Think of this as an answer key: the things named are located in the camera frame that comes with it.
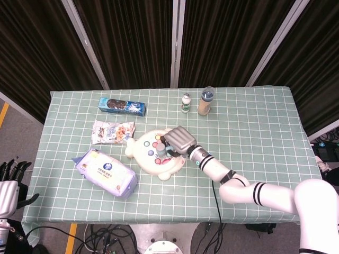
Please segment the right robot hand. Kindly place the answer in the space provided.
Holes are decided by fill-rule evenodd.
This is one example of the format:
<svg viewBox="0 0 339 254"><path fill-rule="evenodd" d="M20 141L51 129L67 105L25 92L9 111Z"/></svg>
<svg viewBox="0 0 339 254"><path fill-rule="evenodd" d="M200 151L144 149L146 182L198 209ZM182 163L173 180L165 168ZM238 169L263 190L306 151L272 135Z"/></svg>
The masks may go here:
<svg viewBox="0 0 339 254"><path fill-rule="evenodd" d="M178 126L160 138L172 157L186 157L197 146L197 141L184 127Z"/></svg>

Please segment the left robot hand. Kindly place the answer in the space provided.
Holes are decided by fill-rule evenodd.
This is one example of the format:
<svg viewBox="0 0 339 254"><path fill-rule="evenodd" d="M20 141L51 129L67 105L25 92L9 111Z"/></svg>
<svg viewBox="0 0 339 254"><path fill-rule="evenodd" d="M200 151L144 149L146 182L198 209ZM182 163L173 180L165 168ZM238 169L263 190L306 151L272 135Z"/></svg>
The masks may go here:
<svg viewBox="0 0 339 254"><path fill-rule="evenodd" d="M26 170L32 162L21 161L14 166L15 160L1 164L1 219L10 218L18 209L31 205L39 193L27 199L28 187L22 183Z"/></svg>

